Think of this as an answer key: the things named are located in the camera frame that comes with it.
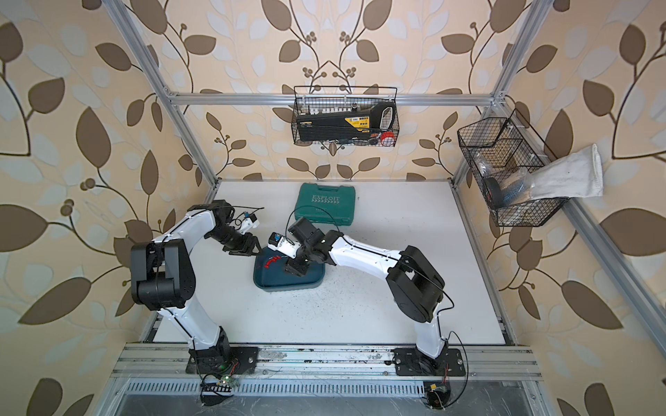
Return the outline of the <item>teal plastic storage box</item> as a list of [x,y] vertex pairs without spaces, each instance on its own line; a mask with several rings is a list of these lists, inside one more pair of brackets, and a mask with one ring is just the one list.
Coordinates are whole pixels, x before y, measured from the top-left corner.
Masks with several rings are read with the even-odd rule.
[[[281,256],[281,259],[271,265],[269,269],[264,267],[265,262],[274,256]],[[276,291],[300,291],[300,289],[317,288],[325,276],[324,265],[314,263],[304,277],[293,276],[284,272],[284,266],[288,257],[282,253],[264,248],[255,258],[253,268],[254,284],[266,292]]]

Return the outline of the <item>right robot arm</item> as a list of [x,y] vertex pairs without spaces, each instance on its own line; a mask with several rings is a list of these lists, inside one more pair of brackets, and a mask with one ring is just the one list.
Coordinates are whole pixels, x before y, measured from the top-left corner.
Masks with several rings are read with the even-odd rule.
[[[402,251],[383,249],[356,241],[338,229],[323,232],[307,218],[274,232],[269,246],[286,256],[284,271],[304,277],[312,265],[359,270],[388,284],[394,303],[415,323],[416,349],[431,360],[447,348],[438,315],[454,308],[445,282],[428,258],[409,245]],[[442,306],[444,300],[450,305]]]

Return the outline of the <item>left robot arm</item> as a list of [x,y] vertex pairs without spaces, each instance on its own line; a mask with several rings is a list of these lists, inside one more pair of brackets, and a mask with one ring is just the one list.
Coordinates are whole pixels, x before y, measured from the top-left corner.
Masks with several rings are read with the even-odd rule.
[[225,200],[192,206],[159,237],[130,251],[133,301],[156,311],[188,341],[188,352],[201,373],[222,372],[234,358],[224,329],[195,296],[196,276],[190,258],[202,239],[218,242],[231,256],[254,257],[261,251],[251,230],[259,225],[256,208],[241,214]]

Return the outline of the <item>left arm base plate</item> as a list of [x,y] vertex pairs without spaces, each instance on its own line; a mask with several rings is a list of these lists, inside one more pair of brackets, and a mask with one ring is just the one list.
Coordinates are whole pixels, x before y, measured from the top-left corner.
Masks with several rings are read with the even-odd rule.
[[230,347],[228,350],[208,348],[188,351],[186,373],[198,375],[253,374],[258,363],[259,348]]

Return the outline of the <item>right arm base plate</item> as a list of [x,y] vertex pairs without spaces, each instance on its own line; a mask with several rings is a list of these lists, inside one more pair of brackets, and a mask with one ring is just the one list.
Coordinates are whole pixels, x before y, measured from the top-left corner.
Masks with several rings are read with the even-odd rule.
[[444,348],[436,358],[431,358],[416,348],[395,348],[393,362],[399,376],[464,377],[467,374],[461,350]]

